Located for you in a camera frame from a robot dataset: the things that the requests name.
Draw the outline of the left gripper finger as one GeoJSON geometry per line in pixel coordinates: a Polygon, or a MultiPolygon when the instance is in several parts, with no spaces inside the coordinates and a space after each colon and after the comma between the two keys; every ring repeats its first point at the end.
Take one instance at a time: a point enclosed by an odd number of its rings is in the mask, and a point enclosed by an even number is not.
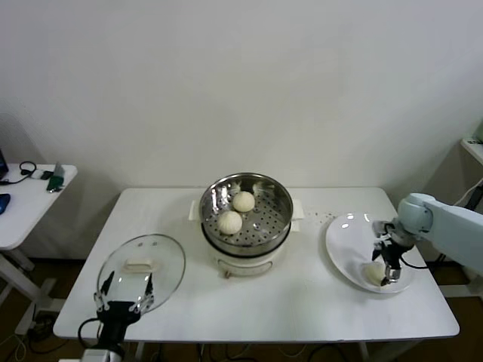
{"type": "Polygon", "coordinates": [[[112,279],[115,272],[111,271],[108,277],[103,281],[100,288],[94,293],[94,301],[96,304],[97,311],[102,311],[107,306],[107,294],[109,292],[112,279]]]}
{"type": "Polygon", "coordinates": [[[135,297],[134,306],[131,308],[134,312],[148,312],[154,305],[154,286],[152,283],[152,273],[145,277],[146,286],[144,291],[139,292],[135,297]]]}

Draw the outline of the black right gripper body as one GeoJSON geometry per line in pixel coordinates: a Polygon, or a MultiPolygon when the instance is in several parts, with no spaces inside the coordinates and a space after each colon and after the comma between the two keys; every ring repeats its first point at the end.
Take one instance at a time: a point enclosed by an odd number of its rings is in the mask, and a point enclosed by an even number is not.
{"type": "Polygon", "coordinates": [[[380,242],[378,244],[378,253],[383,258],[385,264],[391,268],[392,270],[400,270],[400,257],[401,257],[401,246],[389,242],[388,244],[385,242],[380,242]]]}

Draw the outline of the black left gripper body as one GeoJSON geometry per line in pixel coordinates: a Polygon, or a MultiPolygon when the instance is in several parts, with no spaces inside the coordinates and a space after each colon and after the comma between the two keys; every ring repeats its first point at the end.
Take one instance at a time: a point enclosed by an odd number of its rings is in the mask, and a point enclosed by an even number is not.
{"type": "Polygon", "coordinates": [[[135,302],[110,301],[106,307],[97,312],[103,325],[97,347],[115,350],[125,340],[129,326],[139,321],[139,311],[135,302]]]}

